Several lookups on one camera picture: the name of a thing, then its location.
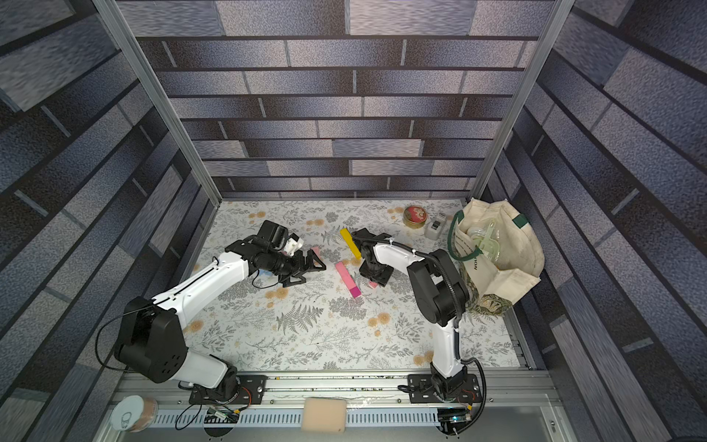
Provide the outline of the pink block three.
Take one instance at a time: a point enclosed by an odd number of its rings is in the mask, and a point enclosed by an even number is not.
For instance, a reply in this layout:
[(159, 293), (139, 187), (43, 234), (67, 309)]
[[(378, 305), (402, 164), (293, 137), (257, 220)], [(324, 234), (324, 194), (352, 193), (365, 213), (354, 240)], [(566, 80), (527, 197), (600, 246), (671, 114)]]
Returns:
[(353, 278), (351, 278), (351, 276), (349, 276), (349, 274), (345, 274), (342, 277), (342, 281), (344, 282), (344, 285), (346, 285), (349, 291), (355, 291), (355, 289), (357, 289), (355, 281), (353, 280)]

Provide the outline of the pink block five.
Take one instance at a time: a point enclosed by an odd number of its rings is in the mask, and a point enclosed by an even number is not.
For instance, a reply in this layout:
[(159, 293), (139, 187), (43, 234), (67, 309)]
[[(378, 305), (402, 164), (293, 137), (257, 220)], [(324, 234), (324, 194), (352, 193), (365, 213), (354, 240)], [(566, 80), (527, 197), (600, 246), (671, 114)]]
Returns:
[(341, 277), (342, 279), (345, 279), (345, 278), (348, 278), (348, 277), (349, 277), (349, 273), (348, 273), (348, 271), (347, 271), (347, 269), (346, 269), (346, 266), (345, 266), (345, 264), (344, 264), (343, 262), (338, 262), (338, 263), (336, 263), (335, 269), (336, 269), (336, 271), (340, 274), (340, 277)]

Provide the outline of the yellow block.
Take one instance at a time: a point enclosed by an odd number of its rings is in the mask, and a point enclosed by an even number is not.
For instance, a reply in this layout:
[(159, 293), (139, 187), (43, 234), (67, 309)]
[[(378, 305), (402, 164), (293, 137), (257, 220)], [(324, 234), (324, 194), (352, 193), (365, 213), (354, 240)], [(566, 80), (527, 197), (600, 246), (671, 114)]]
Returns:
[(352, 254), (355, 256), (356, 259), (361, 259), (361, 258), (362, 258), (361, 252), (360, 252), (359, 248), (357, 248), (357, 246), (355, 245), (355, 243), (351, 243), (351, 244), (349, 245), (349, 247), (350, 247), (350, 249), (351, 249), (351, 251), (352, 251)]
[(341, 234), (342, 239), (344, 240), (344, 242), (345, 242), (349, 247), (354, 247), (354, 246), (355, 246), (353, 237), (352, 237), (350, 231), (349, 231), (347, 228), (342, 228), (342, 229), (340, 230), (340, 234)]

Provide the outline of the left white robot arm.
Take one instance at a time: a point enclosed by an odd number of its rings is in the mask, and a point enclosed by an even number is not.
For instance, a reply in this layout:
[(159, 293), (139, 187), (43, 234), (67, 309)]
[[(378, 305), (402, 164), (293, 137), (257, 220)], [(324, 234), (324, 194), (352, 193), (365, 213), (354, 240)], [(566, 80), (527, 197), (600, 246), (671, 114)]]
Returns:
[(208, 267), (151, 299), (134, 298), (125, 308), (114, 357), (154, 383), (185, 382), (206, 401), (231, 403), (240, 391), (238, 370), (212, 355), (191, 351), (183, 329), (212, 301), (252, 274), (266, 271), (283, 287), (307, 282), (326, 265), (309, 250), (282, 252), (250, 236), (228, 245)]

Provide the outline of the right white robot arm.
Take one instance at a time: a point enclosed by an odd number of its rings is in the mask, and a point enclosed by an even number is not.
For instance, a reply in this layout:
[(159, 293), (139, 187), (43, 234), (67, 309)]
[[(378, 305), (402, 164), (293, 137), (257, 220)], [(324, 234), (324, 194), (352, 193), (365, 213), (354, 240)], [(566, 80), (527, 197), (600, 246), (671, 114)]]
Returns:
[(460, 351), (460, 322), (469, 302), (460, 273), (445, 250), (419, 252), (389, 236), (365, 233), (353, 236), (364, 259), (361, 276), (378, 285), (386, 285), (395, 271), (408, 276), (419, 311), (433, 325), (431, 389), (441, 401), (455, 399), (467, 382), (467, 366), (478, 363)]

